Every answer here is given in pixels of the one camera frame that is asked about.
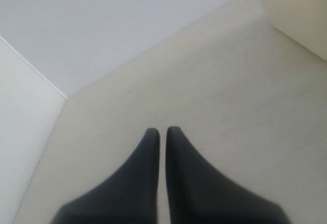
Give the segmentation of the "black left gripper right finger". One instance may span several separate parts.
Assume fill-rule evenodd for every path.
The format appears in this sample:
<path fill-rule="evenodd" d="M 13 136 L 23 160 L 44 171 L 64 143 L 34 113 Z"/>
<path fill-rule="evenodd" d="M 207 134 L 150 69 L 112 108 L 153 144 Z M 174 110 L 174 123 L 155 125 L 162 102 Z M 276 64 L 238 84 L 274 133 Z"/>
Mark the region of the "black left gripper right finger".
<path fill-rule="evenodd" d="M 279 205 L 224 176 L 177 126 L 167 130 L 166 184 L 171 223 L 288 223 Z"/>

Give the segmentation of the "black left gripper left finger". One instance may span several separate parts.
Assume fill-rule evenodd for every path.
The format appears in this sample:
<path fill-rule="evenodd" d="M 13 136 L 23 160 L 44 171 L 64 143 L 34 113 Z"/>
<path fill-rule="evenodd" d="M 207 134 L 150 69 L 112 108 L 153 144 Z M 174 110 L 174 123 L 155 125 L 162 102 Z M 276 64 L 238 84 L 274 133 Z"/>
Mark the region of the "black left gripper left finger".
<path fill-rule="evenodd" d="M 52 223 L 157 223 L 160 135 L 148 128 L 107 180 L 63 205 Z"/>

